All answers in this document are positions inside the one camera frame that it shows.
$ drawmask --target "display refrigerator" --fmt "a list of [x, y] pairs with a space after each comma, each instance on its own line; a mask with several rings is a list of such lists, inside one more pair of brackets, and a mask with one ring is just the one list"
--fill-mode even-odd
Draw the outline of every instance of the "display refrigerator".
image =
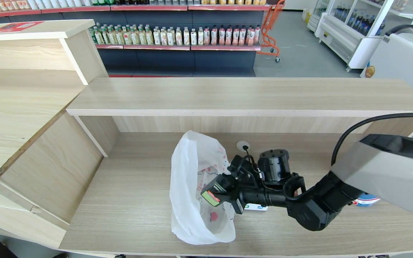
[[329, 0], [318, 0], [317, 4], [315, 5], [315, 9], [313, 10], [312, 16], [310, 16], [310, 19], [308, 20], [307, 23], [307, 28], [310, 29], [311, 31], [315, 32], [318, 23], [321, 18], [321, 14], [326, 12], [328, 9], [329, 5]]
[[387, 29], [403, 24], [413, 24], [413, 0], [331, 0], [315, 36], [349, 72], [363, 69]]
[[413, 87], [413, 25], [401, 25], [388, 31], [361, 77], [398, 78]]

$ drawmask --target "robotic arm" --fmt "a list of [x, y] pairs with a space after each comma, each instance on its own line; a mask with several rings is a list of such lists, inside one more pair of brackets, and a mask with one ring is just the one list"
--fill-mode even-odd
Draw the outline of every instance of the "robotic arm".
[[[362, 123], [341, 137], [331, 170], [308, 190], [304, 178], [290, 172], [289, 153], [268, 150], [259, 155], [257, 163], [251, 155], [236, 155], [228, 167], [231, 174], [218, 175], [201, 195], [213, 206], [231, 203], [238, 214], [243, 213], [246, 204], [285, 207], [290, 217], [311, 231], [323, 230], [344, 206], [364, 192], [413, 212], [413, 138], [369, 134], [336, 162], [343, 139]], [[298, 189], [302, 193], [295, 196]]]

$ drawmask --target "orange shopping cart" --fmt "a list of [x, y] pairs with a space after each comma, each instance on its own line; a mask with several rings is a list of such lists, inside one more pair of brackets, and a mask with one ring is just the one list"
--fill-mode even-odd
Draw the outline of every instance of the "orange shopping cart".
[[[268, 54], [275, 56], [275, 62], [280, 62], [280, 49], [277, 47], [277, 40], [269, 35], [269, 32], [274, 27], [275, 22], [278, 20], [278, 15], [285, 7], [285, 0], [280, 0], [276, 5], [271, 5], [269, 11], [262, 23], [261, 34], [262, 34], [262, 43], [261, 51], [258, 51], [258, 54]], [[262, 52], [262, 49], [265, 47], [271, 47], [269, 52]]]

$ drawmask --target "blue package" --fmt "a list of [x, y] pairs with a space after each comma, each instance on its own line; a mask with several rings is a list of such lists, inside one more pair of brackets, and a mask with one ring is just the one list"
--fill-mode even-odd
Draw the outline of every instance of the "blue package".
[[372, 204], [375, 204], [379, 200], [380, 198], [378, 198], [375, 195], [364, 193], [364, 194], [361, 194], [358, 199], [353, 201], [353, 204], [359, 207], [369, 207]]

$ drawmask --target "white plastic bag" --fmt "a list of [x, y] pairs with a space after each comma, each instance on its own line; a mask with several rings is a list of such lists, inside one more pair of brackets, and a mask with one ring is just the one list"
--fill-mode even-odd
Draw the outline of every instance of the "white plastic bag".
[[200, 196], [203, 186], [227, 171], [228, 160], [218, 140], [193, 131], [185, 133], [172, 155], [170, 200], [172, 232], [192, 245], [231, 242], [236, 238], [234, 208], [213, 207]]

